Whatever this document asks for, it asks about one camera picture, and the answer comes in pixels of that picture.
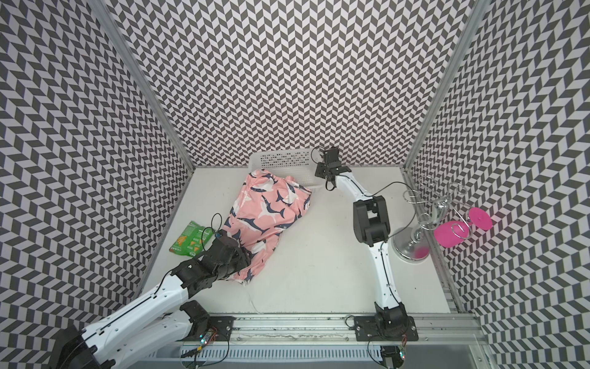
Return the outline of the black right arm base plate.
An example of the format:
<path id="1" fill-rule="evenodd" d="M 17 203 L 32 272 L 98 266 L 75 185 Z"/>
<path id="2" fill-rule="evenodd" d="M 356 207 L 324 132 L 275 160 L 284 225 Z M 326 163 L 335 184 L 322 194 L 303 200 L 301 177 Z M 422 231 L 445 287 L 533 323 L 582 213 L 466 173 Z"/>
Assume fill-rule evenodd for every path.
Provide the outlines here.
<path id="1" fill-rule="evenodd" d="M 351 329 L 359 342 L 419 341 L 417 327 L 411 316 L 405 322 L 390 324 L 378 323 L 374 315 L 354 315 Z"/>

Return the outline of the pink shark print shorts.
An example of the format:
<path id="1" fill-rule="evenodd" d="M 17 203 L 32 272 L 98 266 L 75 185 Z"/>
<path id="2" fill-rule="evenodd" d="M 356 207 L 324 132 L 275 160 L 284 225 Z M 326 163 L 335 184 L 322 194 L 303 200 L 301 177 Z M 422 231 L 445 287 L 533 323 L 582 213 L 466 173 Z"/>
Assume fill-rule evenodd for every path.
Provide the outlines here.
<path id="1" fill-rule="evenodd" d="M 252 260 L 230 280 L 248 284 L 261 273 L 283 232 L 306 215 L 311 195 L 291 176 L 282 178 L 265 169 L 247 175 L 221 229 L 248 250 Z"/>

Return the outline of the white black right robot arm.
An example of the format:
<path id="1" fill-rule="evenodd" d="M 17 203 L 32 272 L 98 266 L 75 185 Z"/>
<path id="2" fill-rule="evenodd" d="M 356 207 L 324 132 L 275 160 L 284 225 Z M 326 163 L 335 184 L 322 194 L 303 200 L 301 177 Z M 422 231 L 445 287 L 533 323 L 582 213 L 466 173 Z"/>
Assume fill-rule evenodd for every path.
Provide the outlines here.
<path id="1" fill-rule="evenodd" d="M 352 169 L 340 160 L 336 147 L 319 150 L 315 175 L 326 182 L 326 189 L 338 189 L 353 199 L 353 233 L 367 246 L 375 276 L 375 315 L 381 338 L 402 338 L 410 328 L 410 317 L 396 289 L 390 263 L 390 220 L 387 201 L 367 191 L 356 180 Z"/>

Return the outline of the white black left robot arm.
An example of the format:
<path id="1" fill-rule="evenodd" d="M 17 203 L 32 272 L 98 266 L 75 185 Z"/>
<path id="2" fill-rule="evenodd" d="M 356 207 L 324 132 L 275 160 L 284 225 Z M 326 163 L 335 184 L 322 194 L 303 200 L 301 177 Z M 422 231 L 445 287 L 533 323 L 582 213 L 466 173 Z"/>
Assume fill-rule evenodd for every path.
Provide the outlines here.
<path id="1" fill-rule="evenodd" d="M 58 331 L 47 368 L 127 368 L 186 338 L 201 339 L 210 315 L 194 299 L 213 283 L 250 266 L 252 253 L 227 232 L 209 249 L 181 262 L 161 282 L 115 313 L 84 328 Z"/>

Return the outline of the white perforated plastic basket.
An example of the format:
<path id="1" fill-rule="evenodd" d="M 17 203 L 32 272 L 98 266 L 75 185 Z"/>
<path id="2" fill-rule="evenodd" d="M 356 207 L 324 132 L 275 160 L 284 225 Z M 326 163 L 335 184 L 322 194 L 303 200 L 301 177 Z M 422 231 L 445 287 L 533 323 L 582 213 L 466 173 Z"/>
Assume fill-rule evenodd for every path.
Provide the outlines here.
<path id="1" fill-rule="evenodd" d="M 251 172 L 265 169 L 271 174 L 287 178 L 312 189 L 324 185 L 324 180 L 315 176 L 317 164 L 312 159 L 312 149 L 279 150 L 253 153 L 248 161 Z"/>

